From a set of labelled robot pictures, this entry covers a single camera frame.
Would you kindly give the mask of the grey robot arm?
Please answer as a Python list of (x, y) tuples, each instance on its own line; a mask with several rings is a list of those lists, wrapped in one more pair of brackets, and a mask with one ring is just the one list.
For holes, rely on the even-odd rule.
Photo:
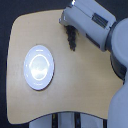
[(128, 128), (128, 18), (117, 21), (95, 0), (72, 0), (59, 23), (73, 26), (101, 51), (110, 52), (112, 68), (123, 86), (110, 102), (107, 128)]

